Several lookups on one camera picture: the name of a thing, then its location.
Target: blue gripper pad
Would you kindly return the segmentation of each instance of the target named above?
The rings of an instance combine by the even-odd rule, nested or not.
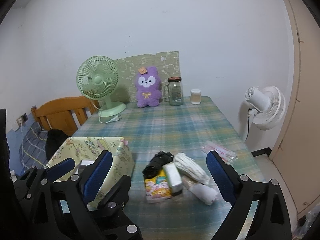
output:
[[[211,152],[207,154],[207,167],[216,182],[223,199],[234,206],[236,202],[234,185],[221,164]]]
[[[108,174],[112,166],[112,154],[109,151],[102,151],[99,157],[95,160],[93,164],[88,165],[81,175],[86,175],[86,170],[93,165],[96,165],[96,168],[89,175],[88,179],[84,181],[84,184],[81,183],[80,190],[83,194],[83,202],[87,204],[90,201],[93,201],[104,181],[106,175]]]
[[[62,162],[52,166],[46,170],[45,177],[50,181],[54,182],[63,175],[67,174],[69,171],[72,171],[75,167],[75,161],[71,158],[67,158]]]

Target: transparent plastic bag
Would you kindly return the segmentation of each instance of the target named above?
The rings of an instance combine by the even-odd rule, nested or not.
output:
[[[222,147],[219,144],[216,144],[214,142],[207,142],[205,146],[201,148],[201,150],[204,153],[208,153],[210,151],[216,151],[219,156],[222,158],[222,160],[231,166],[235,164],[235,161],[237,160],[238,156],[235,152],[232,152],[225,147]]]
[[[316,220],[316,217],[318,216],[320,212],[320,204],[315,206],[311,211],[309,211],[308,214],[306,214],[306,222],[302,227],[298,227],[292,234],[293,240],[300,240],[304,237],[304,235],[307,233],[307,231],[312,226],[313,222]]]

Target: purple plush toy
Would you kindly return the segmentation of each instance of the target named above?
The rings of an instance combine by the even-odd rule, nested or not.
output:
[[[159,90],[160,86],[160,77],[158,75],[158,70],[156,67],[147,67],[147,73],[140,74],[138,73],[136,80],[137,88],[137,106],[158,106],[159,99],[161,98],[161,91]]]

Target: blue wall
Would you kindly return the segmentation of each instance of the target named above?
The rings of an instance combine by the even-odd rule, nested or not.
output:
[[[29,114],[28,121],[26,121],[22,127],[20,127],[17,131],[10,130],[7,133],[7,141],[10,149],[9,167],[11,171],[14,170],[18,175],[22,175],[24,173],[23,166],[19,159],[19,148],[21,146],[22,139],[25,137],[30,129],[30,126],[34,122],[35,119],[33,119],[32,114]]]

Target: checkered tablecloth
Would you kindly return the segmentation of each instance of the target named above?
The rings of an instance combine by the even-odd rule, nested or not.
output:
[[[182,106],[162,102],[157,107],[137,108],[136,103],[128,103],[121,117],[101,124],[94,114],[73,136],[123,136],[129,141],[135,168],[124,212],[139,225],[144,239],[211,239],[231,208],[222,198],[207,206],[186,189],[165,202],[148,204],[142,170],[159,151],[184,152],[209,175],[201,147],[214,141],[238,154],[234,168],[239,174],[264,181],[252,154],[209,97],[202,97],[200,105],[192,105],[189,98]],[[238,239],[244,239],[249,230],[256,204]]]

